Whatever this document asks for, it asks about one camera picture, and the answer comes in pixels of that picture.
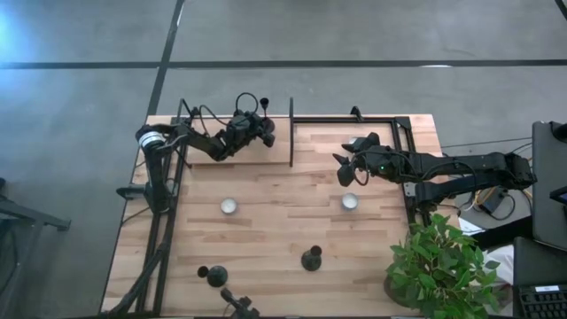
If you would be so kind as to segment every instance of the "keyboard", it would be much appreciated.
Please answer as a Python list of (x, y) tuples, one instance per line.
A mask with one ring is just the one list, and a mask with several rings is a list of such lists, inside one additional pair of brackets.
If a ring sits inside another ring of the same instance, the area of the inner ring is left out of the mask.
[(526, 318), (567, 318), (567, 284), (520, 287)]

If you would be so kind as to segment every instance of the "plant pot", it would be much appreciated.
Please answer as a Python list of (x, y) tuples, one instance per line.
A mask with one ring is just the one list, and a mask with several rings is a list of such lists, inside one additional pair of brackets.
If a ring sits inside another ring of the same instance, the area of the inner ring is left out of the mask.
[(405, 290), (403, 288), (393, 289), (392, 288), (392, 278), (390, 276), (387, 276), (386, 279), (384, 280), (384, 292), (386, 293), (386, 295), (388, 295), (388, 297), (390, 297), (390, 299), (393, 302), (397, 303), (398, 305), (400, 305), (402, 307), (408, 307), (405, 300), (403, 300), (403, 298), (399, 297), (399, 296), (405, 296), (406, 295)]

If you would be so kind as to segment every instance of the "wooden table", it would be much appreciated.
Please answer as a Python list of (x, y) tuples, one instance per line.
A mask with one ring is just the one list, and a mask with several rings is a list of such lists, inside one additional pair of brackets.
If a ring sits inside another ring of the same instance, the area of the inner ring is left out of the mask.
[[(409, 117), (416, 150), (441, 156), (433, 117)], [(170, 119), (153, 116), (148, 121)], [(294, 128), (293, 167), (274, 159), (270, 164), (244, 160), (186, 169), (162, 315), (222, 315), (227, 304), (220, 290), (197, 276), (203, 265), (225, 267), (227, 287), (238, 298), (250, 297), (262, 315), (414, 314), (391, 302), (383, 289), (385, 269), (392, 261), (389, 246), (403, 241), (408, 232), (401, 187), (380, 178), (371, 178), (365, 187), (342, 187), (338, 163), (331, 156), (345, 153), (341, 143), (369, 132), (377, 132), (382, 144), (393, 145), (391, 128), (385, 124), (300, 124)], [(277, 132), (276, 141), (289, 146), (289, 137)], [(142, 165), (134, 182), (145, 178)], [(341, 208), (347, 192), (359, 196), (355, 211)], [(224, 198), (238, 202), (236, 214), (221, 213)], [(143, 199), (128, 202), (124, 218), (146, 206)], [(457, 225), (456, 217), (451, 220)], [(148, 212), (121, 228), (103, 310), (118, 303), (142, 270), (150, 221)], [(312, 245), (322, 248), (322, 266), (308, 272), (300, 256)]]

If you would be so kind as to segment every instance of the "concrete floor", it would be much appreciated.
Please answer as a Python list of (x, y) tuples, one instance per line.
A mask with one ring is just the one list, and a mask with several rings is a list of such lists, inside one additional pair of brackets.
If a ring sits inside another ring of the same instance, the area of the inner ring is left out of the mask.
[[(175, 1), (2, 1), (0, 62), (159, 62)], [(187, 0), (171, 60), (567, 58), (566, 28), (553, 0)], [(98, 311), (124, 206), (114, 190), (131, 175), (157, 73), (0, 70), (6, 195), (73, 220), (44, 232), (19, 317)], [(289, 96), (296, 113), (433, 113), (444, 152), (506, 152), (525, 140), (474, 143), (567, 121), (566, 82), (567, 66), (170, 69), (157, 114), (180, 97), (229, 113), (251, 91), (272, 113), (286, 113)], [(512, 218), (529, 214), (517, 203)]]

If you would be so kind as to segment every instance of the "potted plant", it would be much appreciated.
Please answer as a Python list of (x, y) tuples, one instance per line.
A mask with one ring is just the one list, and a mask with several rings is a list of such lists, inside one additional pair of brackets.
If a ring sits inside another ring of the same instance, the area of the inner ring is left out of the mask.
[(406, 242), (391, 246), (384, 289), (397, 303), (430, 318), (487, 318), (484, 305), (498, 307), (491, 284), (500, 263), (484, 263), (475, 240), (447, 225), (448, 219), (435, 214), (430, 226), (410, 225)]

